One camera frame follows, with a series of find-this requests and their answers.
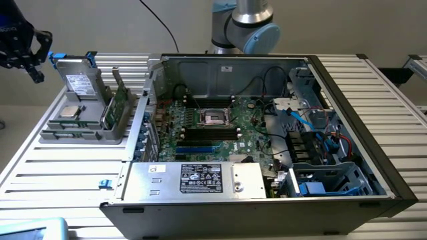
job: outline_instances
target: black cable cord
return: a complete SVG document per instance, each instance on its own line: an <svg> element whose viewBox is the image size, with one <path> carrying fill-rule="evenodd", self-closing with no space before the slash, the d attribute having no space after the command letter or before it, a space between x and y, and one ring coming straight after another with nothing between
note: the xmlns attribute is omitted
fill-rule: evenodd
<svg viewBox="0 0 427 240"><path fill-rule="evenodd" d="M174 86L173 86L173 89L172 89L172 100L176 100L177 98L174 97L174 93L176 93L176 89L182 86L185 89L186 89L186 85L184 83L177 83Z"/></svg>
<svg viewBox="0 0 427 240"><path fill-rule="evenodd" d="M268 72L272 70L272 69L278 69L281 70L282 74L284 74L284 83L282 83L282 87L284 87L284 92L285 90L288 89L286 85L288 85L288 75L286 75L286 72L285 70L280 67L280 66L272 66L270 68L266 69L265 73L264 73L264 78L262 78L262 92L265 93L266 95L266 87L265 87L265 81L266 81L266 74Z"/></svg>
<svg viewBox="0 0 427 240"><path fill-rule="evenodd" d="M266 156L274 156L274 155L277 155L277 154L282 154L284 152L288 152L289 150L286 149L286 150L282 150L282 151L280 151L280 152L276 152L276 153L266 153L266 152L264 152L264 145L258 148L260 149L260 152L264 154L264 155L266 155Z"/></svg>
<svg viewBox="0 0 427 240"><path fill-rule="evenodd" d="M168 34L170 35L172 37L172 40L173 40L173 43L174 43L174 48L176 48L176 52L180 53L180 49L178 49L178 45L176 43L176 40L174 40L174 36L168 28L168 26L165 25L165 23L160 20L160 18L157 17L157 15L154 14L153 10L146 6L146 4L144 3L142 0L138 0L138 2L145 6L145 8L148 9L148 11L152 13L152 15L154 16L154 18L158 20L158 22L161 23L161 25L164 26L165 30L168 31Z"/></svg>
<svg viewBox="0 0 427 240"><path fill-rule="evenodd" d="M262 134L262 135L265 135L265 136L278 137L278 138L281 138L282 140L286 140L285 137L281 136L281 135L270 134L270 133L266 133L266 132L261 132L260 130L256 129L254 126L253 126L253 129L254 129L254 131L256 131L258 134Z"/></svg>
<svg viewBox="0 0 427 240"><path fill-rule="evenodd" d="M238 96L238 95L248 89L248 87L252 85L254 79L260 79L261 82L262 82L262 86L265 85L262 78L261 78L260 76L254 76L254 77L250 79L250 81L248 82L248 84L245 85L245 87L234 94L234 96Z"/></svg>
<svg viewBox="0 0 427 240"><path fill-rule="evenodd" d="M273 106L274 104L270 102L270 103L266 103L262 107L262 110L261 110L261 115L264 116L265 115L265 110L269 111L269 114L273 115L273 116L277 116L277 114L274 112L272 112L270 110L270 107Z"/></svg>
<svg viewBox="0 0 427 240"><path fill-rule="evenodd" d="M229 123L232 123L236 119L237 119L238 116L234 116L230 120L229 120Z"/></svg>

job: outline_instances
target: cpu socket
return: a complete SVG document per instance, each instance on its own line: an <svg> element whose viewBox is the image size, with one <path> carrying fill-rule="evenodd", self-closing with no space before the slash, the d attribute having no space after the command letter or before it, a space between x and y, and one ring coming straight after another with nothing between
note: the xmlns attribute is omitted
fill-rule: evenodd
<svg viewBox="0 0 427 240"><path fill-rule="evenodd" d="M208 125L228 125L228 109L204 109L201 110L201 123Z"/></svg>

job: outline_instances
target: expansion slot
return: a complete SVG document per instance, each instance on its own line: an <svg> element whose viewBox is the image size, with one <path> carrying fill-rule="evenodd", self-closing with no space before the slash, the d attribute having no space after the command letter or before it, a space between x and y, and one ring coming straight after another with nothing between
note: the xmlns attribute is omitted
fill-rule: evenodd
<svg viewBox="0 0 427 240"><path fill-rule="evenodd" d="M193 99L189 98L184 103L184 106L189 109L224 109L232 104L230 99Z"/></svg>
<svg viewBox="0 0 427 240"><path fill-rule="evenodd" d="M236 141L237 128L186 128L181 133L184 141Z"/></svg>
<svg viewBox="0 0 427 240"><path fill-rule="evenodd" d="M201 153L212 153L214 150L213 147L178 147L176 148L177 154L201 154Z"/></svg>
<svg viewBox="0 0 427 240"><path fill-rule="evenodd" d="M210 141L177 141L176 146L177 147L210 147L212 142Z"/></svg>

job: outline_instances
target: side panel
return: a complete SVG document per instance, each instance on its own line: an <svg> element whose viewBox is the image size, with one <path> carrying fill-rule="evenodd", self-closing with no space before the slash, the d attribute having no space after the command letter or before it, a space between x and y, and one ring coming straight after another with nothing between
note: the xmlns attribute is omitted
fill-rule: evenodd
<svg viewBox="0 0 427 240"><path fill-rule="evenodd" d="M324 84L323 91L328 92L328 95L347 121L348 127L352 129L356 138L360 141L369 158L372 159L375 167L391 188L392 193L399 199L403 200L389 211L381 214L381 217L392 217L409 206L412 206L417 202L417 198L412 193L405 181L403 180L383 149L380 148L380 145L377 144L317 56L309 56L309 62Z"/></svg>
<svg viewBox="0 0 427 240"><path fill-rule="evenodd" d="M100 210L129 240L344 235L393 201L110 205Z"/></svg>

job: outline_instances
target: metal rail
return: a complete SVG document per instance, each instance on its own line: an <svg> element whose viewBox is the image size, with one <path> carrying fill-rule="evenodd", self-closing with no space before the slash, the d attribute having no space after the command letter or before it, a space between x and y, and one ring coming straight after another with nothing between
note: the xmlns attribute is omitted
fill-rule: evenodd
<svg viewBox="0 0 427 240"><path fill-rule="evenodd" d="M425 239L425 117L368 60L355 55L319 55L319 58L419 199L419 203L393 218L376 218L347 236L333 236L333 239ZM128 74L120 72L124 83L130 89L141 90L148 77L148 60L149 55L144 54L100 54L96 63L104 69L117 64L126 67ZM114 84L109 72L102 73L102 78L108 85ZM40 144L37 132L53 111L49 108L48 116L42 116L0 175L0 225L64 217L72 239L122 240L121 233L97 208L104 199L113 198L114 191L98 190L97 182L106 177L118 177L125 165L118 157L125 154L126 138L117 146ZM331 237L282 239L328 240Z"/></svg>

